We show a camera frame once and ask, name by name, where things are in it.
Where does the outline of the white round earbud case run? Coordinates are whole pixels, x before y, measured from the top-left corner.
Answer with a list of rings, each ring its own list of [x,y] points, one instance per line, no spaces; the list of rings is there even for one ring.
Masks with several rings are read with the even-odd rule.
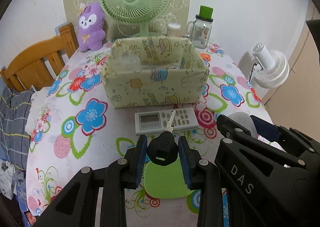
[[[253,138],[255,139],[258,138],[257,129],[253,123],[253,120],[249,116],[249,114],[244,112],[236,112],[236,113],[230,114],[228,117],[233,121],[235,121],[236,123],[248,129],[251,132],[251,136]]]

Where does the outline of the green oval lid box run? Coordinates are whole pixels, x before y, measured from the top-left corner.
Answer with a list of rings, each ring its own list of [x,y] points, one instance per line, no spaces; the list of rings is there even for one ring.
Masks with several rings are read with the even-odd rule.
[[[179,157],[167,166],[149,161],[144,169],[144,189],[149,196],[157,199],[183,198],[193,192],[184,182]]]

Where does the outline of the black car key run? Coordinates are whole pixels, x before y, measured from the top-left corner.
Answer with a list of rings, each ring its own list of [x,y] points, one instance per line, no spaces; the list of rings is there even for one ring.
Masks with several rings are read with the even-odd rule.
[[[174,163],[178,157],[178,145],[173,135],[176,112],[172,111],[165,130],[152,139],[147,148],[150,161],[159,166],[168,166]]]

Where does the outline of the white remote control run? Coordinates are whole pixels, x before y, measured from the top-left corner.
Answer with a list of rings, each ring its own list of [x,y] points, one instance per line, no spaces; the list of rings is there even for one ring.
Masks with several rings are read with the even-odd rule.
[[[179,132],[199,127],[192,107],[135,113],[137,135],[157,135],[164,131]]]

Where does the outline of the clear floss pick box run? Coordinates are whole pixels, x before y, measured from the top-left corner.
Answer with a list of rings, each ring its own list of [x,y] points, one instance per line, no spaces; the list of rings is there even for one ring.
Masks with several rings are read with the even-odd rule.
[[[113,63],[115,72],[139,72],[141,67],[140,58],[135,54],[117,57]]]

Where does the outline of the floral tablecloth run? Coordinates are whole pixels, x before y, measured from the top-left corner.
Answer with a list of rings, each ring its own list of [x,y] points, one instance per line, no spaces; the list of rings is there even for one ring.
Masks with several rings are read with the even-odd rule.
[[[196,103],[116,108],[101,80],[112,46],[101,52],[74,53],[47,91],[30,136],[27,161],[27,203],[37,219],[83,167],[108,167],[137,145],[135,113],[192,107],[199,127],[173,132],[175,142],[184,136],[189,147],[210,162],[222,139],[218,116],[244,112],[270,121],[251,84],[217,45],[197,49],[209,76]],[[146,149],[144,169],[149,161]],[[139,186],[125,190],[127,225],[195,226],[200,191],[183,198],[152,198],[144,189],[144,169]]]

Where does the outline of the yellow patterned storage box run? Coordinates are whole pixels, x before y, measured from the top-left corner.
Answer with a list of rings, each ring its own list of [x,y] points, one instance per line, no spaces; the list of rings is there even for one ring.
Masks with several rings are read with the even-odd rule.
[[[137,55],[139,72],[115,72],[114,60]],[[118,39],[101,70],[110,103],[116,108],[196,103],[209,68],[187,38],[167,36]]]

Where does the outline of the glass mug jar green lid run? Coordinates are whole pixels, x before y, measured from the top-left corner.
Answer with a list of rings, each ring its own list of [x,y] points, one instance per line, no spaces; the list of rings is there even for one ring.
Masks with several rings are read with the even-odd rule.
[[[196,48],[205,49],[208,45],[213,24],[213,8],[200,6],[195,21],[187,23],[185,36],[190,39]]]

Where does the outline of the cotton swab container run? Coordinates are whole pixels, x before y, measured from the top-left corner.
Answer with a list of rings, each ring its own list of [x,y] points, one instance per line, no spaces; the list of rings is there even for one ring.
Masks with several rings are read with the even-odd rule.
[[[179,37],[181,34],[181,25],[179,23],[168,23],[167,24],[167,36],[168,37]]]

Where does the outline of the grey plaid blanket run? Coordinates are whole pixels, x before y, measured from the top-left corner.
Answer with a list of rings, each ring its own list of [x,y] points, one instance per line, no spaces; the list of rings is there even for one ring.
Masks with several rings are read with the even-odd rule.
[[[32,95],[30,90],[17,92],[6,87],[1,96],[1,159],[23,171],[27,168],[30,146],[25,125]]]

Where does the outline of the wooden chair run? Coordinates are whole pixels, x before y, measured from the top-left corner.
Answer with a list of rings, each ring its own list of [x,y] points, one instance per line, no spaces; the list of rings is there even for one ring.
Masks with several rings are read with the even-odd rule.
[[[36,89],[51,86],[54,76],[50,74],[45,60],[48,60],[54,75],[59,75],[65,66],[62,54],[71,57],[78,49],[72,23],[59,28],[59,35],[33,44],[17,55],[7,68],[1,69],[5,84],[18,92],[34,86]]]

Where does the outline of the purple plush toy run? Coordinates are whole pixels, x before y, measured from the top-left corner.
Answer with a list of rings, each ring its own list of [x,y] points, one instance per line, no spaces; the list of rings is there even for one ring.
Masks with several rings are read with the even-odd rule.
[[[97,51],[102,48],[106,32],[103,30],[105,14],[99,2],[87,5],[78,21],[79,51]]]

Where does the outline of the white wall fan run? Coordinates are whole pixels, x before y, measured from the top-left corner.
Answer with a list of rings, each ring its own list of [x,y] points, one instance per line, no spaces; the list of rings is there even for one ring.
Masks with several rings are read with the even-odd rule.
[[[249,76],[249,82],[255,81],[264,89],[272,89],[281,86],[289,76],[290,67],[284,53],[269,50],[262,43],[252,47],[255,63]]]

